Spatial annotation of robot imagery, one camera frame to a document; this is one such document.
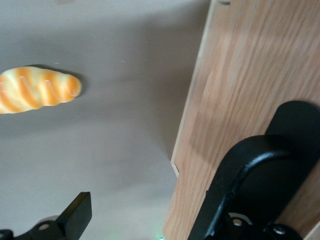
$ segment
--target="wooden panel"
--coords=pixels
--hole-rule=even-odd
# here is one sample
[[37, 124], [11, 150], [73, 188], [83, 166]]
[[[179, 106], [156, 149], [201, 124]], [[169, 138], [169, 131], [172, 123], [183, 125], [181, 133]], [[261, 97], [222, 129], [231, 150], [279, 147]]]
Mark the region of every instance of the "wooden panel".
[[[193, 81], [207, 80], [197, 93], [201, 101], [190, 107], [200, 96], [190, 97], [185, 108], [166, 240], [188, 238], [217, 167], [234, 144], [263, 134], [284, 102], [320, 105], [320, 1], [233, 0], [211, 11], [207, 51]], [[320, 163], [278, 220], [303, 237], [320, 221], [319, 175]]]
[[223, 31], [228, 26], [228, 22], [229, 6], [212, 1], [172, 154], [171, 164], [177, 175], [179, 175], [180, 163], [184, 158], [207, 80], [212, 77], [212, 62], [218, 50], [215, 43], [218, 43], [221, 37], [215, 33]]

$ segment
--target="bread roll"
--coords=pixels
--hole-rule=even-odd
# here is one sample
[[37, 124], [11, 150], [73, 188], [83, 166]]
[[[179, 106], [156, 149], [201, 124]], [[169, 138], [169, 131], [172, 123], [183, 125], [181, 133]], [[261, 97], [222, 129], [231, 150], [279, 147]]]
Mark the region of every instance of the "bread roll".
[[73, 100], [81, 92], [74, 76], [34, 66], [0, 74], [0, 114], [15, 114]]

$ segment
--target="screw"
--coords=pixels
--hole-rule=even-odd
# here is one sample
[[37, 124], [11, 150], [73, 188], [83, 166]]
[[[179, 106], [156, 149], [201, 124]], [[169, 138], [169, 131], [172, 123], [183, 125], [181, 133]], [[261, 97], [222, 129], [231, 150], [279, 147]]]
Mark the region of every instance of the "screw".
[[39, 226], [38, 229], [39, 229], [40, 231], [42, 231], [42, 230], [47, 229], [49, 226], [50, 226], [49, 224], [45, 223], [45, 224], [42, 224], [41, 226]]
[[279, 234], [279, 235], [284, 235], [284, 234], [286, 234], [286, 230], [284, 230], [284, 228], [281, 227], [281, 226], [274, 226], [274, 227], [273, 227], [273, 231], [274, 231], [276, 234]]
[[237, 227], [240, 227], [242, 225], [242, 221], [238, 218], [233, 219], [233, 224]]

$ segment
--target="gray background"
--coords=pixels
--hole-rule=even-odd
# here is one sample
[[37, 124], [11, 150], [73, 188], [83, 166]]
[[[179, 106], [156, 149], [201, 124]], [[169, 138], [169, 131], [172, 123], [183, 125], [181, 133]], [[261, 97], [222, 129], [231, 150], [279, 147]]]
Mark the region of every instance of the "gray background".
[[0, 229], [16, 235], [90, 191], [83, 240], [152, 240], [208, 0], [3, 0], [0, 72], [74, 73], [69, 103], [0, 115]]

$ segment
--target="black clamp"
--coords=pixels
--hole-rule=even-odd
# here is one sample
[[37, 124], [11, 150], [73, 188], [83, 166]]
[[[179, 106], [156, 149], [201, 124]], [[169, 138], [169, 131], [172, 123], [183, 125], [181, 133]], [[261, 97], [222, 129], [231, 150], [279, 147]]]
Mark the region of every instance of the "black clamp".
[[0, 230], [0, 240], [78, 240], [91, 217], [90, 192], [81, 192], [55, 221], [40, 222], [16, 237], [11, 230]]
[[274, 224], [320, 158], [320, 109], [290, 101], [220, 163], [188, 240], [302, 240]]

